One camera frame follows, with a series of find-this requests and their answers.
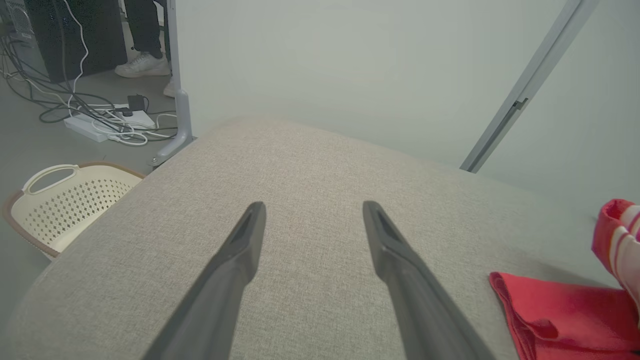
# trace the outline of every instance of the person's leg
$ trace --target person's leg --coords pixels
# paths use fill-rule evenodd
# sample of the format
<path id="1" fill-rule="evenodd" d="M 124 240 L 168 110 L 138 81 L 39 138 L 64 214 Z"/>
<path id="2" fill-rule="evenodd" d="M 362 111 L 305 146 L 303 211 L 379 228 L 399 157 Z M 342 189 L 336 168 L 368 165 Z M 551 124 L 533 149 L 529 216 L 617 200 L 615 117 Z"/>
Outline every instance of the person's leg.
<path id="1" fill-rule="evenodd" d="M 153 0 L 125 0 L 129 29 L 136 50 L 162 58 L 160 51 L 160 24 Z"/>
<path id="2" fill-rule="evenodd" d="M 165 76 L 171 74 L 169 63 L 160 48 L 160 25 L 153 0 L 125 0 L 129 29 L 134 48 L 140 55 L 116 66 L 116 74 L 125 78 Z"/>
<path id="3" fill-rule="evenodd" d="M 166 0 L 154 0 L 164 8 L 164 54 L 166 59 L 171 61 L 171 46 L 169 44 L 169 9 L 166 7 Z"/>

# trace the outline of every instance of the metal frame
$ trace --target metal frame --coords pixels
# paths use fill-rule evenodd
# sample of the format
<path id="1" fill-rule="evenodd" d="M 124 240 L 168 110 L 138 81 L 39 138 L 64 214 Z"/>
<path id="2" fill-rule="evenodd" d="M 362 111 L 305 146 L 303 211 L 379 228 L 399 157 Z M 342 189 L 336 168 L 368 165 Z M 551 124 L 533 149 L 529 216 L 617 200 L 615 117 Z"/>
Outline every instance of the metal frame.
<path id="1" fill-rule="evenodd" d="M 193 141 L 191 132 L 191 113 L 189 112 L 189 95 L 182 88 L 180 82 L 180 61 L 178 54 L 178 30 L 177 16 L 175 11 L 175 0 L 167 0 L 166 10 L 169 24 L 165 24 L 164 28 L 169 29 L 169 41 L 171 42 L 171 62 L 173 69 L 173 85 L 175 91 L 175 112 L 178 120 L 178 132 L 170 143 L 165 145 L 156 156 L 149 161 L 149 165 L 158 167 L 176 152 L 187 146 Z"/>
<path id="2" fill-rule="evenodd" d="M 556 67 L 600 0 L 567 0 L 560 15 L 460 169 L 476 173 Z"/>

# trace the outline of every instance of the laundry basket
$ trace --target laundry basket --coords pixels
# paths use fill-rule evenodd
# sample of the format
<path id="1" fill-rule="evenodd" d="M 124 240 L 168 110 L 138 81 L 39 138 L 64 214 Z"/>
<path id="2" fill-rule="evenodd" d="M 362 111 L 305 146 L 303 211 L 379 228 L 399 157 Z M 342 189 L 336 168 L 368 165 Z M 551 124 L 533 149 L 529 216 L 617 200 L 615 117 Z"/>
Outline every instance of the laundry basket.
<path id="1" fill-rule="evenodd" d="M 68 177 L 32 192 L 41 178 L 59 170 Z M 55 258 L 144 175 L 105 161 L 56 165 L 35 174 L 4 204 L 3 216 L 25 240 Z"/>

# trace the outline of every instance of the cable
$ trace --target cable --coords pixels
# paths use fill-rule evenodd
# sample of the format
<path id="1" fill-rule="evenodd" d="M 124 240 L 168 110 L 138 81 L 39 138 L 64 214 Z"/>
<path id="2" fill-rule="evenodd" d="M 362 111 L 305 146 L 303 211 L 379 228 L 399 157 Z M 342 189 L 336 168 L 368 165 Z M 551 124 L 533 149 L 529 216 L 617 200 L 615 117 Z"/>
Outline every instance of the cable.
<path id="1" fill-rule="evenodd" d="M 104 133 L 105 135 L 107 135 L 107 138 L 109 138 L 110 140 L 121 142 L 126 145 L 142 146 L 150 141 L 163 141 L 170 138 L 175 138 L 175 135 L 164 135 L 164 134 L 156 133 L 156 131 L 159 131 L 159 130 L 177 129 L 177 127 L 159 127 L 158 120 L 161 117 L 160 115 L 156 117 L 155 127 L 142 124 L 139 122 L 121 120 L 120 118 L 115 116 L 113 113 L 111 113 L 108 109 L 103 109 L 100 111 L 95 109 L 95 108 L 111 108 L 112 110 L 114 110 L 115 106 L 108 99 L 105 99 L 98 95 L 76 92 L 77 81 L 84 74 L 83 63 L 89 55 L 86 42 L 84 41 L 84 29 L 82 27 L 82 24 L 78 21 L 78 19 L 72 13 L 68 1 L 63 0 L 67 6 L 67 10 L 69 11 L 69 14 L 71 14 L 73 20 L 76 22 L 76 24 L 80 28 L 81 41 L 83 43 L 84 50 L 85 50 L 85 54 L 80 62 L 80 66 L 81 66 L 80 74 L 78 74 L 78 76 L 74 79 L 73 86 L 72 86 L 69 83 L 69 80 L 67 77 L 67 69 L 65 66 L 66 64 L 65 29 L 62 25 L 60 10 L 57 7 L 56 0 L 51 0 L 51 1 L 56 13 L 56 20 L 58 21 L 58 27 L 60 29 L 61 44 L 62 44 L 62 63 L 63 63 L 62 73 L 65 80 L 64 84 L 66 84 L 66 87 L 58 83 L 53 83 L 48 79 L 48 77 L 45 74 L 41 73 L 36 68 L 29 65 L 28 63 L 22 61 L 17 56 L 17 51 L 14 48 L 14 44 L 20 43 L 22 41 L 11 40 L 6 42 L 2 37 L 0 37 L 0 49 L 3 50 L 1 64 L 0 64 L 2 66 L 1 74 L 2 74 L 2 77 L 5 78 L 5 80 L 7 80 L 7 84 L 11 88 L 11 90 L 14 93 L 16 93 L 19 97 L 29 102 L 33 102 L 45 109 L 45 111 L 43 111 L 38 117 L 41 122 L 45 122 L 45 123 L 59 122 L 69 117 L 72 117 L 73 116 L 72 111 L 75 111 L 77 113 L 90 117 L 92 119 L 91 121 L 92 127 L 96 131 L 100 133 Z M 9 63 L 11 63 L 16 68 L 17 71 L 7 72 Z M 39 78 L 30 74 L 28 71 L 25 70 L 25 67 L 30 68 L 37 74 L 41 75 L 43 78 L 47 78 L 47 79 Z M 25 82 L 27 84 L 28 90 L 29 90 L 28 96 L 22 95 L 20 92 L 16 90 L 16 88 L 13 87 L 13 85 L 10 83 L 10 80 L 12 79 L 16 81 Z M 34 88 L 35 90 L 38 90 L 41 94 L 55 97 L 58 100 L 58 102 L 35 99 L 33 97 Z M 65 101 L 60 95 L 68 95 L 68 99 Z M 84 99 L 80 98 L 79 95 L 95 97 L 97 99 L 103 100 L 107 104 L 87 104 L 87 102 L 84 101 Z M 144 95 L 142 96 L 147 102 L 145 106 L 145 111 L 148 111 L 150 106 L 149 98 Z M 44 119 L 45 115 L 53 113 L 55 111 L 60 111 L 60 110 L 66 110 L 68 112 L 68 115 L 64 117 L 60 117 L 58 119 L 54 119 L 54 120 Z M 175 115 L 166 114 L 169 112 L 175 112 L 175 110 L 159 111 L 157 113 L 152 113 L 152 115 L 162 114 L 164 116 L 175 117 Z M 104 127 L 98 127 L 96 122 L 100 122 Z M 155 136 L 160 139 L 149 139 L 147 138 L 147 136 Z"/>
<path id="2" fill-rule="evenodd" d="M 65 78 L 67 87 L 71 89 L 71 94 L 73 95 L 73 97 L 76 97 L 77 81 L 82 75 L 84 75 L 84 60 L 87 58 L 87 56 L 89 56 L 89 48 L 87 48 L 86 42 L 84 41 L 84 29 L 82 27 L 82 24 L 80 24 L 78 19 L 76 19 L 76 16 L 74 15 L 74 13 L 71 11 L 71 6 L 69 6 L 69 2 L 67 0 L 63 0 L 63 1 L 67 6 L 67 10 L 69 11 L 69 14 L 73 18 L 73 20 L 76 22 L 76 24 L 78 24 L 78 26 L 80 27 L 80 41 L 82 41 L 82 45 L 84 46 L 84 56 L 80 60 L 80 74 L 76 76 L 76 79 L 74 80 L 74 86 L 73 88 L 71 88 L 69 86 L 69 80 L 67 77 L 67 66 L 66 66 L 67 48 L 66 48 L 66 41 L 65 41 L 65 28 L 64 28 L 64 25 L 62 24 L 62 18 L 60 16 L 60 11 L 58 10 L 58 5 L 56 4 L 56 0 L 51 0 L 51 3 L 53 4 L 53 9 L 56 13 L 56 18 L 58 20 L 58 27 L 60 29 L 60 40 L 62 43 L 62 74 L 63 74 L 63 77 Z M 71 97 L 69 97 L 69 100 L 67 101 L 67 107 L 68 108 L 71 107 Z M 71 109 L 69 109 L 69 116 L 70 117 L 73 116 L 73 114 L 71 113 Z"/>

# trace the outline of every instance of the power adapter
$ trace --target power adapter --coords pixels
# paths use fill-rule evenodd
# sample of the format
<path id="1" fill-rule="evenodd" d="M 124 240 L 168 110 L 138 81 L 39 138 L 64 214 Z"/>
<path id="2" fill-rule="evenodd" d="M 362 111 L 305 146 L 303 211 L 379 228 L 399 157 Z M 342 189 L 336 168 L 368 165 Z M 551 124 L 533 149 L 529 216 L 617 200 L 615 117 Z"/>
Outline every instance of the power adapter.
<path id="1" fill-rule="evenodd" d="M 129 110 L 141 111 L 145 109 L 145 97 L 142 95 L 129 95 L 127 96 L 129 101 Z"/>

